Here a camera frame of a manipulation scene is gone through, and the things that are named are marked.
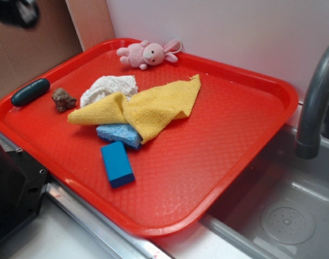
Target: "yellow microfiber towel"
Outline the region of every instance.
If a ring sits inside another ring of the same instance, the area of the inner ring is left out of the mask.
[[[172,120],[189,117],[201,88],[199,74],[190,81],[175,81],[132,96],[113,93],[68,115],[77,125],[130,124],[143,138],[155,138]]]

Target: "blue sponge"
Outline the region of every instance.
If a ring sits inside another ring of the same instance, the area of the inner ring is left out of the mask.
[[[109,182],[113,188],[135,181],[124,145],[117,141],[101,148]]]
[[[96,128],[98,136],[109,142],[121,141],[125,145],[139,149],[142,137],[130,124],[106,124]]]

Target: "rock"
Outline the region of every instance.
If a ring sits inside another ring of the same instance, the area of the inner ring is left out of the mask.
[[[52,95],[52,99],[59,112],[65,112],[67,109],[74,108],[77,101],[76,98],[70,96],[63,88],[56,89]]]

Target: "gray faucet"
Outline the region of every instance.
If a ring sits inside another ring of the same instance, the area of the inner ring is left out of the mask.
[[[315,158],[321,134],[329,138],[329,47],[317,65],[305,97],[296,135],[296,155]]]

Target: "sink basin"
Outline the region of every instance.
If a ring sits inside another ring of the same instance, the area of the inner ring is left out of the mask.
[[[254,258],[329,258],[329,140],[303,160],[295,133],[285,125],[208,211]]]

